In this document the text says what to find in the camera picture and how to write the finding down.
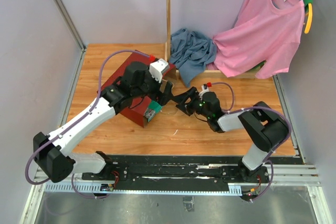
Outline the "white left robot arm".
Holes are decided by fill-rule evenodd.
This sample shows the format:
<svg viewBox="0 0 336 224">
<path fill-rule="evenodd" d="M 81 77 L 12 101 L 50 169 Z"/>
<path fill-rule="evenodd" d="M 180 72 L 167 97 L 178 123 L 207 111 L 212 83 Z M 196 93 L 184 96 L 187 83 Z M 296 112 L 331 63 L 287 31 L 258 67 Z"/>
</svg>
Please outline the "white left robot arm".
<svg viewBox="0 0 336 224">
<path fill-rule="evenodd" d="M 169 69 L 169 63 L 163 59 L 149 65 L 134 61 L 68 123 L 47 135 L 42 132 L 35 135 L 34 160 L 48 179 L 58 183 L 78 173 L 93 173 L 102 180 L 108 179 L 113 162 L 106 154 L 74 154 L 73 149 L 100 124 L 129 108 L 135 98 L 149 97 L 165 105 L 172 88 L 170 82 L 163 87 L 163 77 Z"/>
</svg>

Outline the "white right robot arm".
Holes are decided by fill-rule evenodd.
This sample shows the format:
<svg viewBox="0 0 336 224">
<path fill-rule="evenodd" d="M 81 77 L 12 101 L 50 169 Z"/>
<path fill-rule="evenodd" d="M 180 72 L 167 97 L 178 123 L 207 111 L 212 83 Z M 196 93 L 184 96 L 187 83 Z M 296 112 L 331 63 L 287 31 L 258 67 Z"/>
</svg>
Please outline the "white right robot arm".
<svg viewBox="0 0 336 224">
<path fill-rule="evenodd" d="M 187 115 L 198 114 L 205 117 L 214 132 L 224 133 L 238 129 L 247 132 L 252 146 L 238 162 L 238 177 L 244 182 L 255 178 L 266 159 L 291 135 L 292 129 L 288 120 L 264 102 L 225 112 L 215 92 L 198 92 L 195 87 L 172 96 L 172 101 Z"/>
</svg>

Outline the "red paper bag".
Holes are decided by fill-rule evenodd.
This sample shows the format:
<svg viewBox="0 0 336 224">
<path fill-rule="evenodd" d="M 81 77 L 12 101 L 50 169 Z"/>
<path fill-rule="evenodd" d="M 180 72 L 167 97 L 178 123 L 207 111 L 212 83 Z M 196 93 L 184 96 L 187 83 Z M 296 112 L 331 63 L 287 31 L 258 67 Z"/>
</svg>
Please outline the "red paper bag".
<svg viewBox="0 0 336 224">
<path fill-rule="evenodd" d="M 144 54 L 137 50 L 124 50 L 130 55 L 124 63 L 101 85 L 100 96 L 105 98 L 109 105 L 114 107 L 116 114 L 122 114 L 135 124 L 146 127 L 148 122 L 144 113 L 151 101 L 157 98 L 139 97 L 139 87 L 144 81 L 146 73 L 149 73 L 149 65 L 158 60 L 154 56 Z M 163 79 L 171 81 L 176 79 L 175 65 L 169 63 L 169 70 Z"/>
</svg>

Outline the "green candy snack bag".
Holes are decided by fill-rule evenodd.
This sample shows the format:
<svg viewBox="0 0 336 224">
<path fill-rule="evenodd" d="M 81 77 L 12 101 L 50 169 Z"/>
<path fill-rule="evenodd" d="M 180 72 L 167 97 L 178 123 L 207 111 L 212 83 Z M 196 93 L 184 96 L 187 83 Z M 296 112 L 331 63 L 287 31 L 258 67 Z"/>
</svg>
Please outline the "green candy snack bag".
<svg viewBox="0 0 336 224">
<path fill-rule="evenodd" d="M 156 114 L 158 114 L 162 110 L 162 106 L 158 104 L 156 101 L 151 101 L 144 113 L 145 120 L 149 123 Z"/>
</svg>

